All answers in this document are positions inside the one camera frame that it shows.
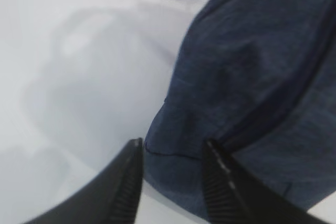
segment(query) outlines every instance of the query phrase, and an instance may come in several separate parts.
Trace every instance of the blue textile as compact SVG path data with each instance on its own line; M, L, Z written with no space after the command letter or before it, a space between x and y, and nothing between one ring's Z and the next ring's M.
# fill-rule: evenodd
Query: blue textile
M145 139L145 179L207 219L200 160L211 137L303 209L334 192L335 6L210 0L185 36Z

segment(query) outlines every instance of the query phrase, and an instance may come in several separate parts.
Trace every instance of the white surface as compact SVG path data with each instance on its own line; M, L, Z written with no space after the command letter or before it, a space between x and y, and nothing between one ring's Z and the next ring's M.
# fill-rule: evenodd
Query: white surface
M145 136L204 3L0 0L0 223L48 210ZM137 223L204 222L145 184Z

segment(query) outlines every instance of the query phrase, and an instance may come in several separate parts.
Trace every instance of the black tip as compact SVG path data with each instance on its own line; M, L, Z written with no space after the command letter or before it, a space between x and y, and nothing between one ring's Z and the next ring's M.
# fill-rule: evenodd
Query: black tip
M133 224L142 177L142 140L131 140L87 186L26 224Z
M212 224L325 223L270 190L213 140L203 147L203 190Z

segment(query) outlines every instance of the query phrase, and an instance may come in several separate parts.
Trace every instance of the navy blue fabric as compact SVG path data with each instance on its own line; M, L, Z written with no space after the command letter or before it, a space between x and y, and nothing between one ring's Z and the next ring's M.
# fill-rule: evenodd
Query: navy blue fabric
M203 141L221 139L227 147L221 137L271 96L321 40L322 20L334 4L210 0L187 32L164 105L146 137L145 179L207 219ZM330 39L323 64L286 120L233 152L251 173L303 209L336 190L336 41Z

